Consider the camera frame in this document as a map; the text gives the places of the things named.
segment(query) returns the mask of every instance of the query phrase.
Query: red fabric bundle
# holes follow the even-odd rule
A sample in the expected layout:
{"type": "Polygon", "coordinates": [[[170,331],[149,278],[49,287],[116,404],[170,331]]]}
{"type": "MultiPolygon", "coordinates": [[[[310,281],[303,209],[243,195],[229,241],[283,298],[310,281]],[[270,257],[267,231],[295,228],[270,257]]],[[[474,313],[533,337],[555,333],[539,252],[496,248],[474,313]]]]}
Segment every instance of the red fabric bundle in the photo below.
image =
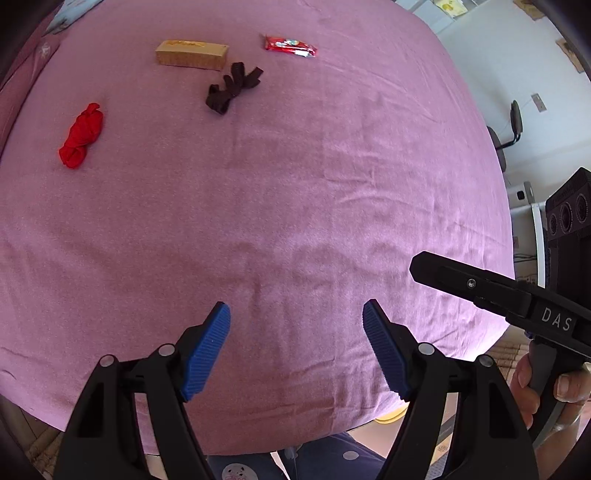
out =
{"type": "Polygon", "coordinates": [[[98,103],[90,103],[70,128],[70,134],[59,149],[61,161],[66,167],[76,168],[86,157],[86,146],[99,138],[103,129],[103,113],[98,103]]]}

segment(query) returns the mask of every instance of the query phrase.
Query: pink tablecloth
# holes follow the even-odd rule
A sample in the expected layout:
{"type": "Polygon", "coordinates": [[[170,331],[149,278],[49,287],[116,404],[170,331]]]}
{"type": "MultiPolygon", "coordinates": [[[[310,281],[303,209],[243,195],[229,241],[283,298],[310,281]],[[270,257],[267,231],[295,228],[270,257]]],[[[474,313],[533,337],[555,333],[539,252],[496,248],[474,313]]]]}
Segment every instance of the pink tablecloth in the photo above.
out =
{"type": "Polygon", "coordinates": [[[361,326],[369,298],[446,354],[486,351],[504,320],[414,284],[417,252],[512,271],[485,124],[436,37],[390,0],[105,0],[14,126],[0,249],[0,393],[61,429],[100,356],[145,356],[227,302],[232,330],[187,406],[207,453],[396,407],[361,326]],[[265,51],[261,34],[319,55],[265,51]],[[258,66],[261,84],[219,116],[204,100],[222,74],[157,65],[167,38],[228,44],[227,69],[258,66]],[[57,150],[89,102],[105,127],[69,170],[57,150]]]}

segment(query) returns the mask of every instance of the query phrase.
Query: blue rubber pad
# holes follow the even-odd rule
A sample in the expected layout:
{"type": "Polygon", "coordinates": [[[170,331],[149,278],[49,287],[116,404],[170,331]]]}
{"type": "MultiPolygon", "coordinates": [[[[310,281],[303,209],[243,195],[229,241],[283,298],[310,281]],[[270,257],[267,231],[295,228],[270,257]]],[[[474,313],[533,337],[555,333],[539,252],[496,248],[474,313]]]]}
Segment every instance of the blue rubber pad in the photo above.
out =
{"type": "Polygon", "coordinates": [[[187,360],[181,394],[185,401],[203,391],[222,345],[230,331],[230,307],[225,303],[211,319],[207,330],[187,360]]]}
{"type": "Polygon", "coordinates": [[[407,398],[410,386],[407,380],[406,362],[396,346],[388,324],[390,321],[375,300],[363,305],[363,329],[378,359],[390,390],[401,398],[407,398]]]}

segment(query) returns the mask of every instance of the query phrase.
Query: candy bar wrapper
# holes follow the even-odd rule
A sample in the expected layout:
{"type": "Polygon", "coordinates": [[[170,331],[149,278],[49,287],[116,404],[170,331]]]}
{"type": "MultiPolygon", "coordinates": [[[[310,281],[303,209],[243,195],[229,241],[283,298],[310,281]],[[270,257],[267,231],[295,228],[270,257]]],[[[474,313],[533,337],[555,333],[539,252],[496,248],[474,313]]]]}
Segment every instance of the candy bar wrapper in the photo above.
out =
{"type": "Polygon", "coordinates": [[[299,40],[283,37],[265,37],[265,49],[282,51],[300,57],[316,57],[317,48],[299,40]]]}

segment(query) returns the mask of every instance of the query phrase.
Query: chair backrest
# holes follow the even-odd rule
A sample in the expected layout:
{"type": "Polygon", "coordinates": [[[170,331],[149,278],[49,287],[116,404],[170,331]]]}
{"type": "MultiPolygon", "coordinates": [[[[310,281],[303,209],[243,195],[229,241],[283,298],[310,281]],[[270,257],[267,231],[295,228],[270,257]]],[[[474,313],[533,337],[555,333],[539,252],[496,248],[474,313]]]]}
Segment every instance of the chair backrest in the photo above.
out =
{"type": "Polygon", "coordinates": [[[523,123],[521,122],[521,111],[517,100],[511,103],[511,128],[516,138],[519,138],[523,133],[523,123]]]}

